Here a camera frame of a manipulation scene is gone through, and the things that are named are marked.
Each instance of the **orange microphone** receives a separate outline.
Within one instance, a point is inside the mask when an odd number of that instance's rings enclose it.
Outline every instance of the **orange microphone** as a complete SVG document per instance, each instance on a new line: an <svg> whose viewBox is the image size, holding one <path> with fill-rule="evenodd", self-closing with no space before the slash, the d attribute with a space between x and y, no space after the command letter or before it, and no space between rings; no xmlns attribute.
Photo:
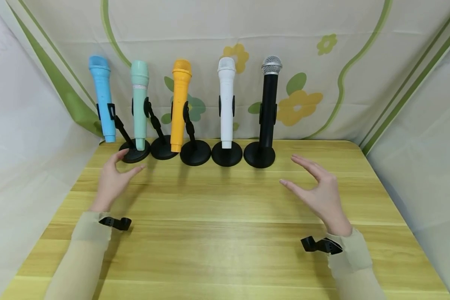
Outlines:
<svg viewBox="0 0 450 300"><path fill-rule="evenodd" d="M192 78L192 66L188 60L175 60L172 73L174 85L170 145L172 152L180 152L183 145L183 132L185 129L183 108L187 103L188 84Z"/></svg>

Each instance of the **wooden table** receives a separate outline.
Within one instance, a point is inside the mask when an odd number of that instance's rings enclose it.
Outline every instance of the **wooden table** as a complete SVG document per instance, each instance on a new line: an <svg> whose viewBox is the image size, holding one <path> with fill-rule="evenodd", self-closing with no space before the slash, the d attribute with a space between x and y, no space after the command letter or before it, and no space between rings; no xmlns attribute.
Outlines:
<svg viewBox="0 0 450 300"><path fill-rule="evenodd" d="M216 140L208 141L211 146ZM242 148L250 143L241 140ZM311 188L295 165L298 153L336 174L343 207L367 240L389 299L450 299L370 164L351 142L275 141L275 163L255 170L243 159L221 168L210 159L188 167L180 157L149 155L112 210L133 220L105 255L96 299L338 299L323 253L300 239L321 237L323 225L278 183ZM80 214L92 202L100 168L119 143L102 144L58 209L2 299L41 299ZM120 170L130 165L120 162Z"/></svg>

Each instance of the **yellow flower print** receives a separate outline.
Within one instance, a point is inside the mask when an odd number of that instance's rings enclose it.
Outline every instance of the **yellow flower print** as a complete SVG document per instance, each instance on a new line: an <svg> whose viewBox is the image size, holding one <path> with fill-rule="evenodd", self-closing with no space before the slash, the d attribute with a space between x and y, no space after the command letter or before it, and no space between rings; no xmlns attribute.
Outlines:
<svg viewBox="0 0 450 300"><path fill-rule="evenodd" d="M320 92L307 95L303 90L294 91L278 104L277 120L285 126L294 126L302 118L313 114L322 99L323 94Z"/></svg>
<svg viewBox="0 0 450 300"><path fill-rule="evenodd" d="M322 40L317 44L318 55L328 54L332 51L333 47L337 44L337 35L324 35Z"/></svg>
<svg viewBox="0 0 450 300"><path fill-rule="evenodd" d="M245 70L245 63L248 61L248 52L245 51L245 47L237 43L233 47L225 47L224 54L222 57L236 57L235 59L235 69L237 69L237 73L240 74Z"/></svg>

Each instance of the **black clip on sleeve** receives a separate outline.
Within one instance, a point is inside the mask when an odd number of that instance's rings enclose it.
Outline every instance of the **black clip on sleeve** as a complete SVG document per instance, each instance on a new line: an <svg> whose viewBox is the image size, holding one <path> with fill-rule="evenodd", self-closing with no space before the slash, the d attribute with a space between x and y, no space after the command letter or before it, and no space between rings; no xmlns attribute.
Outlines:
<svg viewBox="0 0 450 300"><path fill-rule="evenodd" d="M121 218L120 220L117 220L112 217L105 217L98 221L98 223L105 226L114 227L121 231L127 231L132 224L132 220L130 220L129 218Z"/></svg>
<svg viewBox="0 0 450 300"><path fill-rule="evenodd" d="M318 250L321 252L330 253L331 255L343 252L342 247L327 237L323 240L315 241L312 236L309 236L301 239L300 241L302 242L303 249L305 249L306 252L315 252Z"/></svg>

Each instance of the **hand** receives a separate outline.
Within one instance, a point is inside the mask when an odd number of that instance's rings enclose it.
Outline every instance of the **hand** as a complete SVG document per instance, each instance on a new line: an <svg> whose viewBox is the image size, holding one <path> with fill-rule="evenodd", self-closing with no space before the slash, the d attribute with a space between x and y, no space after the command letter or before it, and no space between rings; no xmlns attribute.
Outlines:
<svg viewBox="0 0 450 300"><path fill-rule="evenodd" d="M100 180L98 181L97 196L89 211L108 212L115 199L128 186L130 180L145 168L144 165L135 167L126 173L117 170L117 162L122 160L128 149L123 149L112 155L102 168Z"/></svg>
<svg viewBox="0 0 450 300"><path fill-rule="evenodd" d="M292 155L292 161L301 165L318 181L311 190L304 190L291 181L280 180L287 189L298 196L320 218L330 234L347 237L352 234L352 225L345 216L338 193L337 178L317 163Z"/></svg>

